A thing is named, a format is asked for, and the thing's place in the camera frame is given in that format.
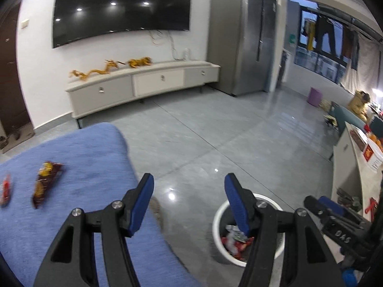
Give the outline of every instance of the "refrigerator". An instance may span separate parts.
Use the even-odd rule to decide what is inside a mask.
[[[221,66],[213,87],[233,96],[265,90],[275,15],[275,0],[211,0],[207,61]]]

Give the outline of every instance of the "black tv screen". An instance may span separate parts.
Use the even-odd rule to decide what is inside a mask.
[[[53,47],[105,33],[189,30],[190,0],[56,0]]]

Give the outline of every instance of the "gray floor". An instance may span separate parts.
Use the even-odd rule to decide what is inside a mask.
[[[226,199],[224,176],[234,172],[244,187],[288,211],[302,207],[307,195],[330,196],[328,157],[338,135],[323,114],[286,89],[233,98],[205,87],[202,94],[189,89],[105,110],[83,123],[108,121],[121,130],[137,177],[150,172],[156,179],[164,236],[176,255],[203,285],[232,287],[243,269],[222,264],[211,236],[214,214]],[[59,125],[0,161],[76,129],[75,121]],[[281,262],[272,286],[279,285]]]

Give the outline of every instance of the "cabinet leg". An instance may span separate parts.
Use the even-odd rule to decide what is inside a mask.
[[[80,119],[76,119],[77,127],[82,129]]]

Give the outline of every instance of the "curtain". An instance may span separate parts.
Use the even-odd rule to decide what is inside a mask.
[[[364,91],[373,99],[375,94],[372,93],[372,89],[377,87],[379,77],[379,45],[359,32],[358,38],[358,71],[351,68],[350,60],[340,84],[352,94],[355,94],[355,91]]]

